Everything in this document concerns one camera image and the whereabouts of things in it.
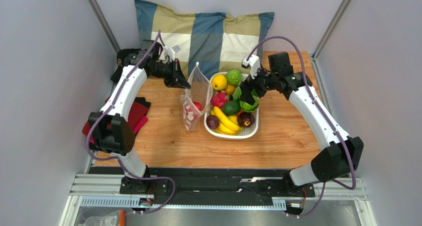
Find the clear dotted zip bag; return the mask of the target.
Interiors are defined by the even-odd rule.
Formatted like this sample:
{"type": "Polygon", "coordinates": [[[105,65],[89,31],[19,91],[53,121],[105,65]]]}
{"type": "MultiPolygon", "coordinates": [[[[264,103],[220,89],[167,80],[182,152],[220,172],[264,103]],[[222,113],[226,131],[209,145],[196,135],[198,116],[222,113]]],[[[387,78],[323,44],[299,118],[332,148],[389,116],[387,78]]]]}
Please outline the clear dotted zip bag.
{"type": "Polygon", "coordinates": [[[184,89],[179,96],[179,101],[182,105],[185,129],[195,131],[204,114],[210,110],[213,88],[210,80],[200,70],[199,62],[196,62],[195,67],[189,74],[188,82],[191,85],[191,89],[184,89]],[[198,111],[193,102],[199,102],[203,110],[201,112],[198,111]]]}

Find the red apple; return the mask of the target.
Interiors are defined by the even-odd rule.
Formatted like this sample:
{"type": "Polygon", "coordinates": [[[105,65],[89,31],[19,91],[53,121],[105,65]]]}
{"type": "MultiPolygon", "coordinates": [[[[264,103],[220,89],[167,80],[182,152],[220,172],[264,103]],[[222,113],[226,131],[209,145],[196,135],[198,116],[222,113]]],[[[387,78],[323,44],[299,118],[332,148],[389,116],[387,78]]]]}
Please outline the red apple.
{"type": "Polygon", "coordinates": [[[193,102],[193,105],[196,107],[196,109],[198,111],[201,112],[203,110],[203,107],[202,107],[202,105],[199,102],[193,102]]]}

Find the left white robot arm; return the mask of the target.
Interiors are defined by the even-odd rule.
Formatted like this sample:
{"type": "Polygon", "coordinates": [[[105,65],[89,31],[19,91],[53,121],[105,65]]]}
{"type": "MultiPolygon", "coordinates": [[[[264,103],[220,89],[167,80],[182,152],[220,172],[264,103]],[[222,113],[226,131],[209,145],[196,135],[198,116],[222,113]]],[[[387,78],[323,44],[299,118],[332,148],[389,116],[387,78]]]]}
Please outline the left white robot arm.
{"type": "Polygon", "coordinates": [[[128,179],[143,185],[153,178],[133,149],[135,133],[128,123],[130,109],[149,77],[163,79],[166,87],[191,88],[175,56],[178,52],[178,45],[169,47],[155,40],[144,40],[140,49],[129,50],[113,93],[101,110],[90,113],[88,118],[87,144],[110,154],[109,158],[117,160],[128,179]]]}

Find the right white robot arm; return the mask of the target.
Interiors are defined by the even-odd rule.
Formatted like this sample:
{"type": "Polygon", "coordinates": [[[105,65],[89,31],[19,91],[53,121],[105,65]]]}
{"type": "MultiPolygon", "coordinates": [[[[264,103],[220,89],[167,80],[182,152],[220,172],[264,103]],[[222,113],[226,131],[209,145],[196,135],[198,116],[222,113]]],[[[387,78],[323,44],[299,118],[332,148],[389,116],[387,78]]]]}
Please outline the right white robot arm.
{"type": "Polygon", "coordinates": [[[250,75],[240,85],[240,100],[255,103],[255,95],[263,97],[267,91],[283,94],[300,112],[315,135],[320,153],[310,163],[288,170],[283,176],[287,189],[296,189],[308,183],[336,181],[350,174],[356,187],[355,171],[359,165],[364,144],[360,137],[351,137],[321,103],[311,80],[304,71],[294,72],[288,53],[280,52],[268,57],[269,67],[262,67],[257,55],[246,55],[242,67],[250,75]]]}

